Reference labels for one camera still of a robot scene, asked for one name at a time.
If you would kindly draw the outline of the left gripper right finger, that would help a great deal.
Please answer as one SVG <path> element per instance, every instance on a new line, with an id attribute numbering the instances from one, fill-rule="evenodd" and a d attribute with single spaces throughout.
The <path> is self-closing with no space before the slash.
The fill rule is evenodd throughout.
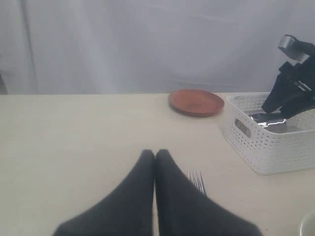
<path id="1" fill-rule="evenodd" d="M 259 236 L 250 221 L 209 199 L 185 176 L 166 149 L 156 153 L 155 184 L 161 236 Z"/>

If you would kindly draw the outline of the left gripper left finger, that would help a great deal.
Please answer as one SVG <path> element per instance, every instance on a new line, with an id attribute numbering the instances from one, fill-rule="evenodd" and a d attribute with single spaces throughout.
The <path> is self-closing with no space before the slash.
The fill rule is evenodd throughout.
<path id="1" fill-rule="evenodd" d="M 125 179 L 103 200 L 60 224 L 56 236 L 151 236 L 155 156 L 143 150 Z"/>

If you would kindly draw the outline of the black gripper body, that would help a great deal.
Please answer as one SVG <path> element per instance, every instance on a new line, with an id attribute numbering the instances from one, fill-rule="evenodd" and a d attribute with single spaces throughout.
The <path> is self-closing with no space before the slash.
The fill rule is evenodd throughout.
<path id="1" fill-rule="evenodd" d="M 270 114 L 279 110 L 285 119 L 315 108 L 315 58 L 292 65 L 288 61 L 279 68 L 274 86 L 262 105 Z"/>

